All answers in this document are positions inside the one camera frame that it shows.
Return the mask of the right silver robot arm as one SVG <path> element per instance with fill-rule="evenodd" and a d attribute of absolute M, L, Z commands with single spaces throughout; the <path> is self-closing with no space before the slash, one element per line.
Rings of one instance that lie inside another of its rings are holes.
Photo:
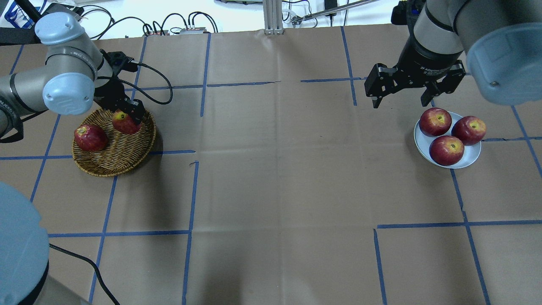
<path fill-rule="evenodd" d="M 377 63 L 366 78 L 374 108 L 410 88 L 425 88 L 427 106 L 453 93 L 467 73 L 488 102 L 541 100 L 540 0 L 401 0 L 391 23 L 406 25 L 409 37 L 395 66 Z"/>

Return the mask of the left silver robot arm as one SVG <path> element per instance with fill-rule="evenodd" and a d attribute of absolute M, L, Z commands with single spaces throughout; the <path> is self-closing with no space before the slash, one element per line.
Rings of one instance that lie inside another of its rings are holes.
<path fill-rule="evenodd" d="M 24 137 L 23 117 L 47 110 L 61 115 L 85 114 L 97 103 L 122 110 L 136 124 L 145 114 L 143 103 L 124 92 L 121 71 L 136 72 L 137 64 L 123 52 L 99 50 L 85 29 L 66 12 L 42 17 L 34 31 L 48 48 L 44 66 L 0 80 L 1 142 Z"/>

